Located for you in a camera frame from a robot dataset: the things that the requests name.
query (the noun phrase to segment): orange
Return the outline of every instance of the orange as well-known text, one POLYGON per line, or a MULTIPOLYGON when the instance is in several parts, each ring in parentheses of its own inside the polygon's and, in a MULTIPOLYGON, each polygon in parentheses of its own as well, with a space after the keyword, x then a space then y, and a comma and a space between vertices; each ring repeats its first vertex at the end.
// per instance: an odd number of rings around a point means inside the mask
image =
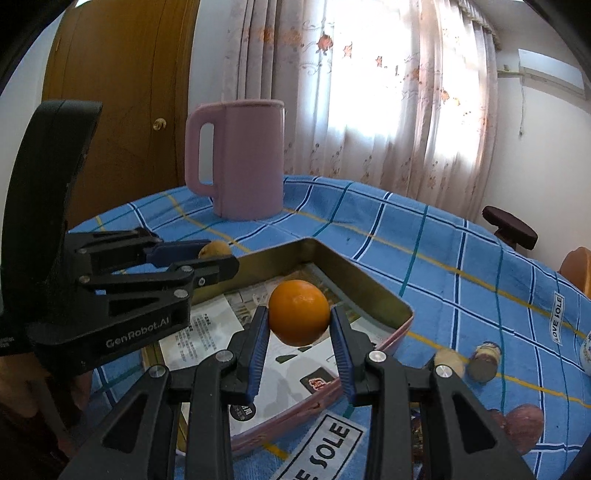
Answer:
POLYGON ((286 345, 314 343, 330 323, 330 307, 322 292, 304 280, 277 285, 269 298, 269 326, 286 345))

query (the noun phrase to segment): white wall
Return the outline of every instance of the white wall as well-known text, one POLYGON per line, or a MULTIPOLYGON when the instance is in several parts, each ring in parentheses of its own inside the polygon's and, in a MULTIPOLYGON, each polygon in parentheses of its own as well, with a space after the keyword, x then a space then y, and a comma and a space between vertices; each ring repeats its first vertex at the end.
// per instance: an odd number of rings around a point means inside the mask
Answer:
MULTIPOLYGON (((223 64, 226 54, 225 35, 232 2, 230 0, 201 0, 193 37, 189 73, 189 115, 201 103, 222 99, 223 64)), ((212 181, 213 126, 202 129, 199 145, 199 177, 212 181)))
MULTIPOLYGON (((501 41, 500 69, 518 70, 518 48, 579 66, 547 25, 501 32, 501 41)), ((591 248, 591 102, 542 82, 526 85, 520 138, 521 81, 499 78, 498 132, 482 207, 497 206, 530 225, 539 239, 528 256, 558 270, 568 252, 591 248)))
POLYGON ((0 95, 0 232, 12 166, 29 120, 41 103, 47 58, 60 20, 61 15, 37 37, 0 95))

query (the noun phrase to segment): air conditioner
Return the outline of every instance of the air conditioner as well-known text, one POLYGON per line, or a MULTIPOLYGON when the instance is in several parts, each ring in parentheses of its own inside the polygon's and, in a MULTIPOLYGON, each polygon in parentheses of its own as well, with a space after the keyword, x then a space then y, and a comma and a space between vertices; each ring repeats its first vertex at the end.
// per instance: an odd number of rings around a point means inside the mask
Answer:
POLYGON ((533 51, 518 51, 519 71, 525 78, 552 82, 580 98, 585 98, 583 74, 577 67, 533 51))

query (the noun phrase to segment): door knob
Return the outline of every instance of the door knob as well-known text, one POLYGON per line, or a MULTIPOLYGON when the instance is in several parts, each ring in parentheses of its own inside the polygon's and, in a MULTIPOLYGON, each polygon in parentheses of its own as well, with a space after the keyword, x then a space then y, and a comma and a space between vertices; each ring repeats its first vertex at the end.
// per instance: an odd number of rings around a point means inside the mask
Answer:
POLYGON ((154 120, 154 123, 152 124, 152 130, 158 131, 162 128, 166 128, 166 120, 164 118, 157 118, 154 120))

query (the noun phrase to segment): wooden door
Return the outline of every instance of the wooden door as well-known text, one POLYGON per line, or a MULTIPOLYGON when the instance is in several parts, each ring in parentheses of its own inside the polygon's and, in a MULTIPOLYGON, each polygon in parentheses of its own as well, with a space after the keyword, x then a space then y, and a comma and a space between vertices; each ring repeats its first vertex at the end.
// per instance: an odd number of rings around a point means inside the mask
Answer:
POLYGON ((64 14, 47 63, 43 99, 103 103, 73 190, 70 226, 184 184, 184 124, 198 5, 197 0, 90 0, 64 14))

